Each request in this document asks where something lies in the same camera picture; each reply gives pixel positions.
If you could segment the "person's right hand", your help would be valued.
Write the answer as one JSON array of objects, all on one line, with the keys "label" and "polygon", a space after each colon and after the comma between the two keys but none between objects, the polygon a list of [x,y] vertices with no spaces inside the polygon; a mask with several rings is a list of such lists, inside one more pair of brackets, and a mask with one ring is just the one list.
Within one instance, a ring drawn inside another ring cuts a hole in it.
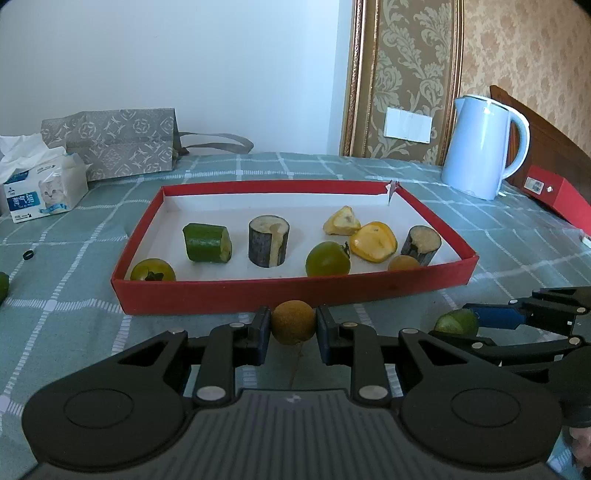
[{"label": "person's right hand", "polygon": [[591,428],[569,428],[571,450],[580,468],[589,468],[591,463]]}]

